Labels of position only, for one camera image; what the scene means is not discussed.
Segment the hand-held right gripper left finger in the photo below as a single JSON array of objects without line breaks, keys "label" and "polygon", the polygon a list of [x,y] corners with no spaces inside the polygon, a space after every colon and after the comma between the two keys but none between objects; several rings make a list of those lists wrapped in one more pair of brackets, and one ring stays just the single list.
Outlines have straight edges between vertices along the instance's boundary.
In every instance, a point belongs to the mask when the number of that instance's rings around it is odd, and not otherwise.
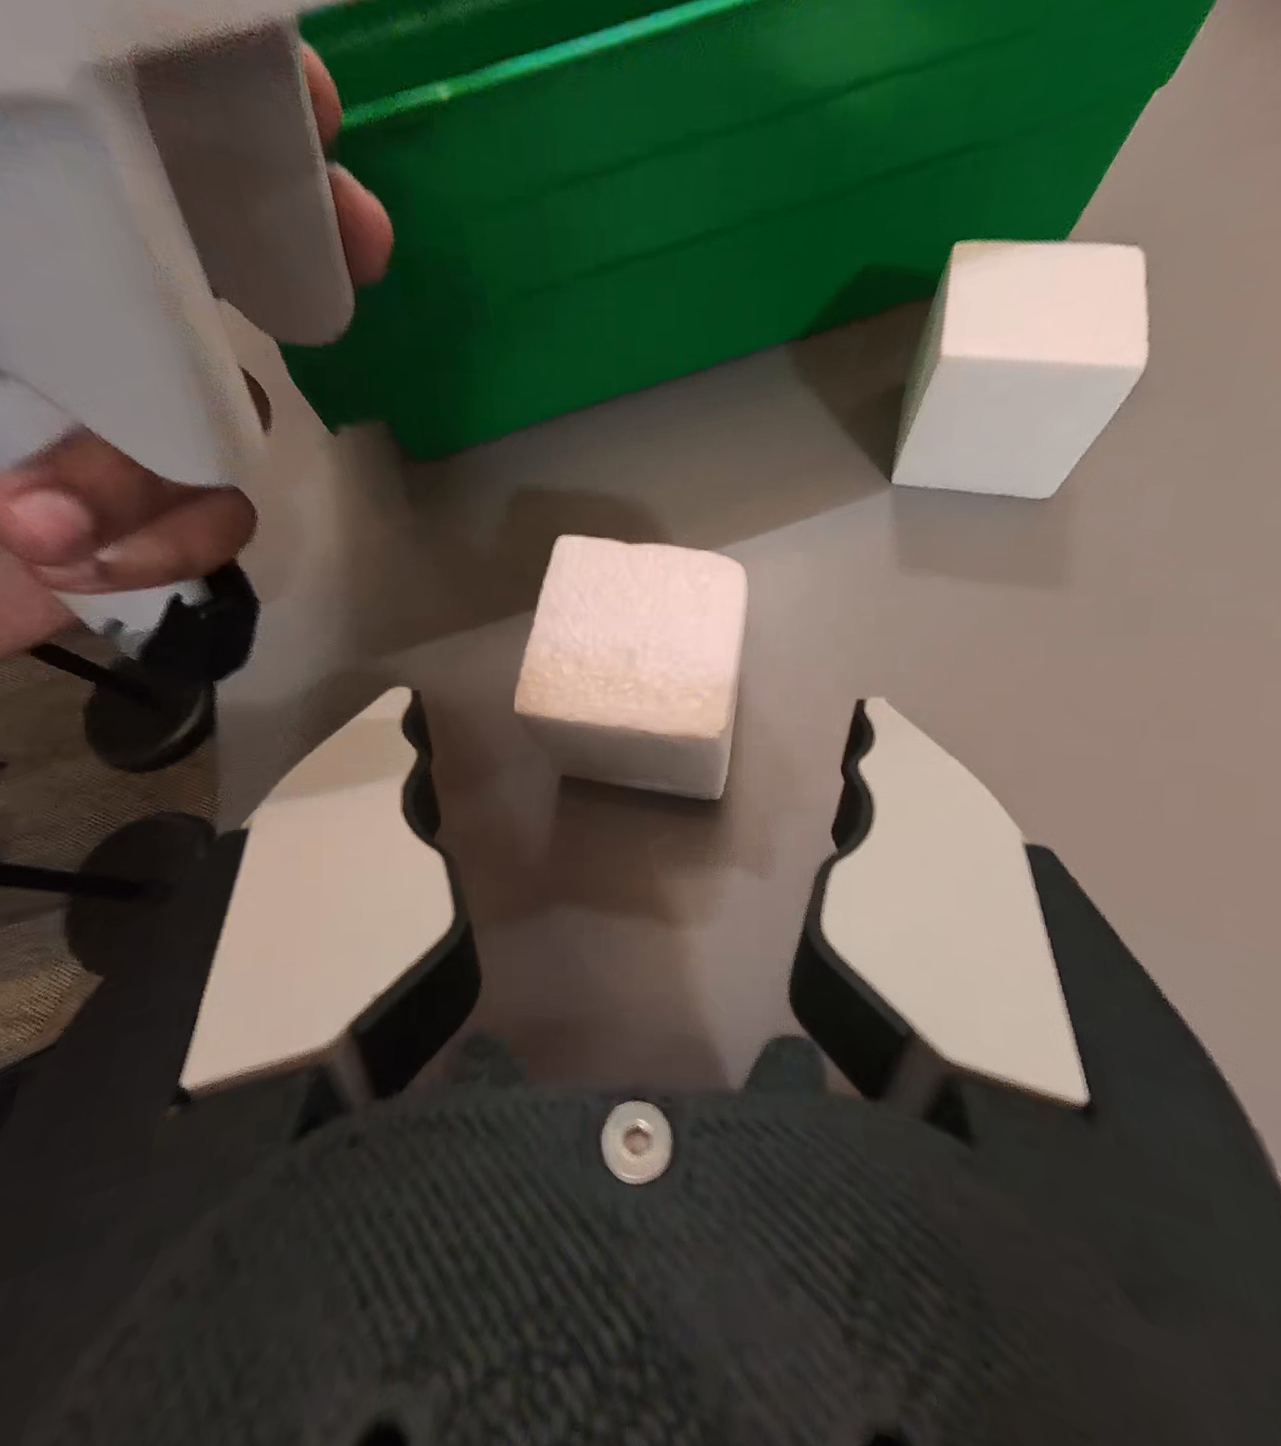
[{"label": "hand-held right gripper left finger", "polygon": [[243,832],[180,1075],[191,1097],[319,1065],[394,1097],[469,1019],[481,972],[438,841],[423,699],[379,696],[296,763]]}]

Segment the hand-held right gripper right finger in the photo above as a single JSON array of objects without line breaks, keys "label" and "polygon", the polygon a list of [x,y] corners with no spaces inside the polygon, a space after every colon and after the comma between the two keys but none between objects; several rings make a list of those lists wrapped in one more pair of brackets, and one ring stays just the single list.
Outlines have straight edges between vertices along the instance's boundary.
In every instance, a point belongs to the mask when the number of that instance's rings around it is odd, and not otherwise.
[{"label": "hand-held right gripper right finger", "polygon": [[973,1081],[1087,1111],[1022,831],[882,696],[855,704],[840,779],[795,951],[796,1022],[869,1102],[926,1114]]}]

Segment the white foam block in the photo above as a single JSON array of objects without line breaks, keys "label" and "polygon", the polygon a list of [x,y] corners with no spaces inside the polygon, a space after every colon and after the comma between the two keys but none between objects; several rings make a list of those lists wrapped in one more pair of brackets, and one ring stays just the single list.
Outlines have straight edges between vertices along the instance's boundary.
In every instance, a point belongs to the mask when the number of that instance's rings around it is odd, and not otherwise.
[{"label": "white foam block", "polygon": [[1054,498],[1149,359],[1143,248],[959,242],[903,394],[891,484]]},{"label": "white foam block", "polygon": [[718,802],[748,603],[748,571],[729,555],[563,535],[515,713],[563,779]]}]

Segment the grey desk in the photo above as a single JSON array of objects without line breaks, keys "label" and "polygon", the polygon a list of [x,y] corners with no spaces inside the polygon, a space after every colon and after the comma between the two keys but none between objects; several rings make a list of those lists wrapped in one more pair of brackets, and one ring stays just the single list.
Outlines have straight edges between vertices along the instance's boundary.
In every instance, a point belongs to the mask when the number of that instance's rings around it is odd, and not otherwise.
[{"label": "grey desk", "polygon": [[[1152,359],[1048,502],[888,487],[926,308],[438,466],[332,439],[230,324],[282,446],[266,612],[219,705],[222,818],[394,684],[423,692],[483,996],[585,1087],[738,1081],[792,1025],[860,698],[1056,850],[1281,1174],[1281,4],[1221,4],[1084,216],[1149,260]],[[513,716],[554,540],[727,552],[751,617],[723,805],[560,784]]]}]

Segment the person's left hand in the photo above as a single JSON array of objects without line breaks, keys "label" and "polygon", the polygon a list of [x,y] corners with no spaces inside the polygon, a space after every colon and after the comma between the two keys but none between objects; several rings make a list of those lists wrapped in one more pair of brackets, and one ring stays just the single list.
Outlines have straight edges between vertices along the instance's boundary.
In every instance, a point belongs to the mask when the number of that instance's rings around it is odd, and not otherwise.
[{"label": "person's left hand", "polygon": [[[0,4],[4,16],[296,17],[292,5],[281,4],[38,4],[35,10]],[[329,160],[341,103],[325,64],[302,44],[356,297],[358,288],[383,278],[394,230],[377,198]],[[168,600],[233,564],[255,531],[248,487],[195,493],[147,474],[85,433],[0,474],[0,662],[52,642],[79,621],[135,618],[124,605],[73,608],[76,600]]]}]

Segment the black chair base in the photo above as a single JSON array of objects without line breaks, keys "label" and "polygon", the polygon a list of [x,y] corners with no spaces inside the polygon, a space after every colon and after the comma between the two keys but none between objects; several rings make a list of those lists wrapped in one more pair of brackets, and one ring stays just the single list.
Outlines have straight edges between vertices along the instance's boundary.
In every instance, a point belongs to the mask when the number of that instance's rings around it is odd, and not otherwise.
[{"label": "black chair base", "polygon": [[96,642],[0,663],[0,980],[165,903],[213,835],[215,721]]}]

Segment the green plastic bin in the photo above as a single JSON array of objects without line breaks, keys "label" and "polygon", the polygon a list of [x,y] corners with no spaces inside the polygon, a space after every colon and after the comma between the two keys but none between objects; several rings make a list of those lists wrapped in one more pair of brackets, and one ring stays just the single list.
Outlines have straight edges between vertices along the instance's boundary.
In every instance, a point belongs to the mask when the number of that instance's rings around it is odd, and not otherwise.
[{"label": "green plastic bin", "polygon": [[1209,2],[385,2],[307,14],[395,227],[332,431],[438,461],[1065,242]]}]

